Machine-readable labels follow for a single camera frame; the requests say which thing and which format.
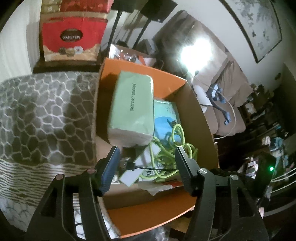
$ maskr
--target framed picture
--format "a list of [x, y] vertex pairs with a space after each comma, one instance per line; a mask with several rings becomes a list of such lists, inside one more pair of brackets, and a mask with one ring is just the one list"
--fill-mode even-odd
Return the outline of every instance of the framed picture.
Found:
[[259, 63], [282, 40], [281, 27], [270, 0], [220, 0], [235, 19]]

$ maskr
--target glowing light bulb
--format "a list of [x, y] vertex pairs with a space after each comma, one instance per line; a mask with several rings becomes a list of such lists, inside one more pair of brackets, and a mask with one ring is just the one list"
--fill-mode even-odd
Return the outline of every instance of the glowing light bulb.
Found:
[[212, 55], [212, 48], [209, 41], [199, 38], [194, 45], [183, 48], [181, 60], [189, 72], [195, 73], [207, 65]]

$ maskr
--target blue package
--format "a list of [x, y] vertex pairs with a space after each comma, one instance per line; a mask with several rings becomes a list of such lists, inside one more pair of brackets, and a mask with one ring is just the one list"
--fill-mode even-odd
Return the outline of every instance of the blue package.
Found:
[[[164, 100], [154, 100], [154, 136], [157, 137], [165, 147], [170, 147], [168, 139], [171, 136], [175, 123], [180, 124], [176, 104]], [[181, 138], [175, 135], [175, 141], [181, 142]]]

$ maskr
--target red cookie box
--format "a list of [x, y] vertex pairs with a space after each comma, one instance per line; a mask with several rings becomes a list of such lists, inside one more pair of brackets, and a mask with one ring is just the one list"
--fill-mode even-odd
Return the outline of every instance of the red cookie box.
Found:
[[60, 12], [106, 12], [109, 13], [113, 0], [62, 0]]
[[96, 61], [107, 25], [100, 18], [54, 18], [43, 24], [45, 61]]

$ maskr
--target yellow-green cable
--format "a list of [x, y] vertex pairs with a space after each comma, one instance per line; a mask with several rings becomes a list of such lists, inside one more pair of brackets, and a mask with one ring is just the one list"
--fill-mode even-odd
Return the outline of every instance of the yellow-green cable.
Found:
[[[175, 141], [175, 135], [179, 135], [181, 138], [181, 143], [178, 143]], [[149, 143], [149, 151], [150, 151], [150, 156], [151, 156], [151, 163], [152, 163], [152, 167], [155, 168], [155, 160], [161, 164], [163, 164], [164, 166], [166, 165], [173, 165], [174, 169], [176, 168], [176, 162], [175, 162], [175, 155], [173, 155], [172, 153], [175, 152], [175, 149], [178, 146], [182, 146], [187, 152], [188, 152], [188, 157], [189, 158], [193, 158], [195, 160], [197, 160], [197, 153], [198, 153], [198, 149], [195, 148], [192, 144], [190, 143], [186, 143], [185, 142], [185, 135], [184, 135], [184, 131], [183, 128], [180, 124], [176, 124], [174, 125], [173, 129], [172, 129], [172, 134], [170, 135], [169, 139], [168, 139], [168, 143], [171, 147], [170, 150], [167, 150], [164, 148], [164, 146], [161, 144], [160, 140], [156, 137], [153, 137], [152, 140], [156, 145], [158, 145], [161, 149], [160, 153], [154, 158], [153, 155], [153, 151], [152, 151], [152, 143]], [[166, 157], [167, 159], [169, 159], [169, 161], [164, 161], [161, 160], [161, 157]], [[171, 172], [168, 175], [164, 175], [167, 171], [162, 171], [161, 173], [158, 173], [156, 170], [154, 171], [155, 175], [151, 176], [151, 177], [146, 177], [144, 175], [140, 175], [141, 178], [143, 179], [155, 179], [156, 177], [159, 177], [161, 179], [166, 179], [169, 178], [171, 176], [173, 176], [174, 174], [176, 174], [178, 172], [178, 170]]]

